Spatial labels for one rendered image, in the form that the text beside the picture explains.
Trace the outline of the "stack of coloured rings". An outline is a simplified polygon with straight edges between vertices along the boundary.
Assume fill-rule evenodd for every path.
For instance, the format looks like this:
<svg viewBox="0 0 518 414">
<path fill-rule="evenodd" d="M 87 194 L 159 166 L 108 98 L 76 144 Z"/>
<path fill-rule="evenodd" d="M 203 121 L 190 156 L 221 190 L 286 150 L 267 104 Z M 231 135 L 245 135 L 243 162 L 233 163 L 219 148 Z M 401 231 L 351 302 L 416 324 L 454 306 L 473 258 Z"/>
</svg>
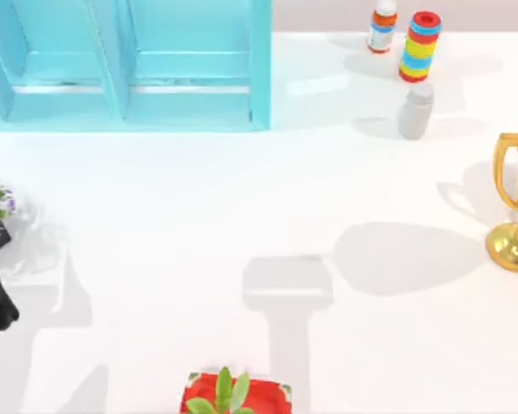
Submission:
<svg viewBox="0 0 518 414">
<path fill-rule="evenodd" d="M 403 80 L 417 83 L 428 76 L 441 28 L 442 20 L 437 13 L 428 10 L 414 13 L 399 65 L 399 75 Z"/>
</svg>

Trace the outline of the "light blue rack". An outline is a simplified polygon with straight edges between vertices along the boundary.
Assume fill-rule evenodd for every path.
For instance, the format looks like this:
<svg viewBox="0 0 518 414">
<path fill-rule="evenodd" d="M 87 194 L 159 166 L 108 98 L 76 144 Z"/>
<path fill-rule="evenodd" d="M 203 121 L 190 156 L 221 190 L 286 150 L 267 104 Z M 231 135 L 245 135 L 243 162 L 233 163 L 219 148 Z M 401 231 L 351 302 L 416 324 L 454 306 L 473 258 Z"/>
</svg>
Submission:
<svg viewBox="0 0 518 414">
<path fill-rule="evenodd" d="M 270 125 L 272 0 L 0 0 L 0 132 Z"/>
</svg>

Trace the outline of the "white and orange bottle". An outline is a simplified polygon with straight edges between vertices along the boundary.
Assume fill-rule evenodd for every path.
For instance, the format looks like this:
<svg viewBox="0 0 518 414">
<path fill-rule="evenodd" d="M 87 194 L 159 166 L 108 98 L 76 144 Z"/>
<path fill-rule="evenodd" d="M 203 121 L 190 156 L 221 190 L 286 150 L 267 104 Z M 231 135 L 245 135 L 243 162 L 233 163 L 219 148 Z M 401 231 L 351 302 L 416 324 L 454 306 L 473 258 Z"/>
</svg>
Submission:
<svg viewBox="0 0 518 414">
<path fill-rule="evenodd" d="M 396 0 L 378 0 L 370 20 L 367 46 L 373 53 L 386 53 L 398 19 Z"/>
</svg>

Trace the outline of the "grey bottle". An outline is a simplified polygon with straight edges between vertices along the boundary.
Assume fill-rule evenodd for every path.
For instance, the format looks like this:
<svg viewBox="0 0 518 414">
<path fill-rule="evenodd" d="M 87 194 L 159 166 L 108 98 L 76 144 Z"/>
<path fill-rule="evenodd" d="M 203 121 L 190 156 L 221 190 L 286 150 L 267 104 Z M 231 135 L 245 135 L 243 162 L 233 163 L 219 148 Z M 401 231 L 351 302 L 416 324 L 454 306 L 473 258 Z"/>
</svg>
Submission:
<svg viewBox="0 0 518 414">
<path fill-rule="evenodd" d="M 398 117 L 398 132 L 409 140 L 419 140 L 425 133 L 434 103 L 434 89 L 430 84 L 418 83 L 405 97 Z"/>
</svg>

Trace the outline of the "red plant pot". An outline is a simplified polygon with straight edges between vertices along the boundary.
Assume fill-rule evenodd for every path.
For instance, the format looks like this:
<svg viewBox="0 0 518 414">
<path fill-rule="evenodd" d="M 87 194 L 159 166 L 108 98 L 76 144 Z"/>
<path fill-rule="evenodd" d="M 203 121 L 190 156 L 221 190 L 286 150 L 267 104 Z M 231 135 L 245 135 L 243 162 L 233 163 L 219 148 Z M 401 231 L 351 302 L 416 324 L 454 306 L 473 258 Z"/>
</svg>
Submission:
<svg viewBox="0 0 518 414">
<path fill-rule="evenodd" d="M 292 388 L 247 373 L 233 378 L 228 367 L 218 373 L 191 373 L 180 414 L 293 414 Z"/>
</svg>

